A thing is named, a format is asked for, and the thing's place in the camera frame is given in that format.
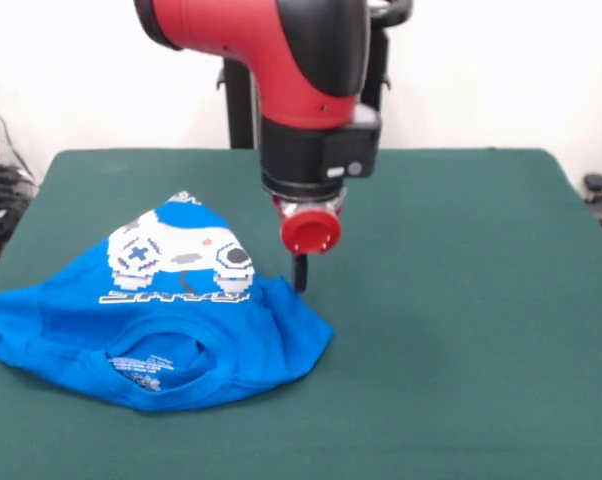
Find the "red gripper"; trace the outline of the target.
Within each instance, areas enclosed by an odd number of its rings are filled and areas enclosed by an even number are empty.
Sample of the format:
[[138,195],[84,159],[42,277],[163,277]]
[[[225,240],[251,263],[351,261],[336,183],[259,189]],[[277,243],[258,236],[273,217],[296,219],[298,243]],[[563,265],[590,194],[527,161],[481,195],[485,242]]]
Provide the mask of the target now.
[[340,214],[345,192],[325,201],[289,201],[273,196],[280,219],[280,238],[293,254],[292,285],[297,293],[307,289],[309,254],[324,254],[340,240]]

